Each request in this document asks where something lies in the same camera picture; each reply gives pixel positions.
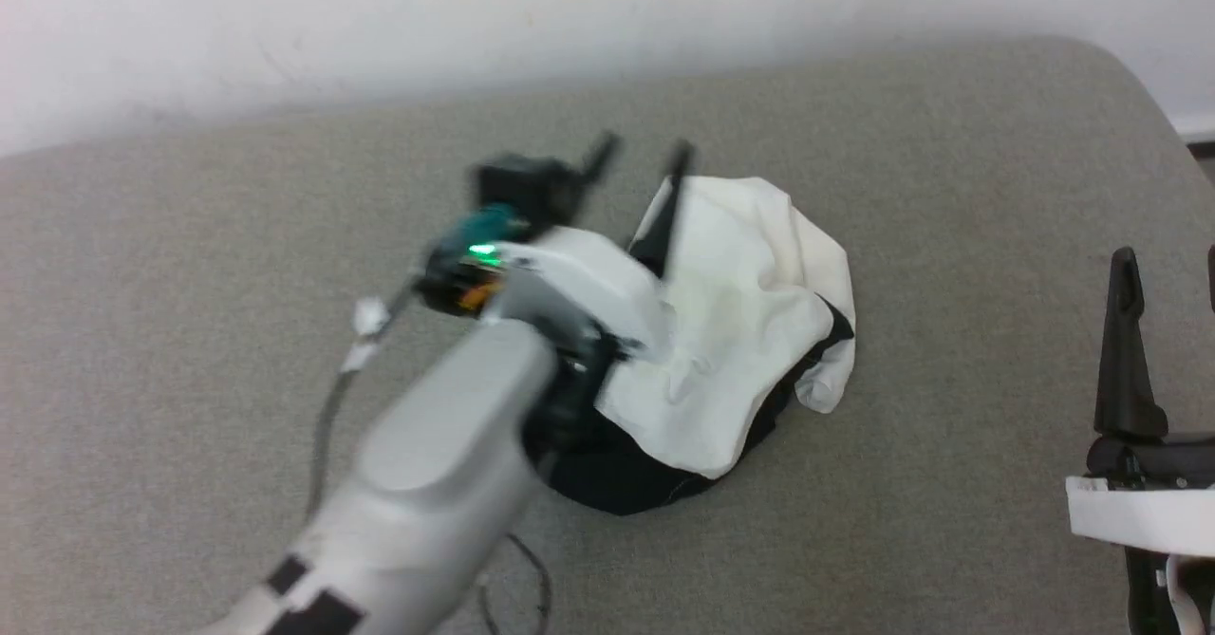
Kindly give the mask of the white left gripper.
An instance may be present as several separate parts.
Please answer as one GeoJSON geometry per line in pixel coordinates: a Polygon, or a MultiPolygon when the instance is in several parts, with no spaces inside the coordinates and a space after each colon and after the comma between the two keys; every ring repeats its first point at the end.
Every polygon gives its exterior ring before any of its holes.
{"type": "MultiPolygon", "coordinates": [[[[603,132],[571,172],[570,211],[608,176],[621,137],[603,132]]],[[[524,321],[550,344],[573,348],[593,333],[615,338],[626,358],[659,363],[671,353],[665,280],[680,215],[682,188],[695,147],[674,144],[657,206],[646,212],[629,254],[589,229],[555,227],[535,240],[443,237],[422,263],[418,294],[439,313],[482,325],[524,321]]]]}

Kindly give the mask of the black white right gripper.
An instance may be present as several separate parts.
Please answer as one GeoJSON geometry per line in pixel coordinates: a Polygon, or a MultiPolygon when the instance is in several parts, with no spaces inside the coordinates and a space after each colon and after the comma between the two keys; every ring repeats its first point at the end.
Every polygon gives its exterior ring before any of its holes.
{"type": "MultiPolygon", "coordinates": [[[[1214,245],[1206,282],[1215,310],[1214,245]]],[[[1111,257],[1094,413],[1094,431],[1104,437],[1091,444],[1087,471],[1066,478],[1069,528],[1121,550],[1129,634],[1210,634],[1213,436],[1162,440],[1168,416],[1151,390],[1145,307],[1135,250],[1121,246],[1111,257]]]]}

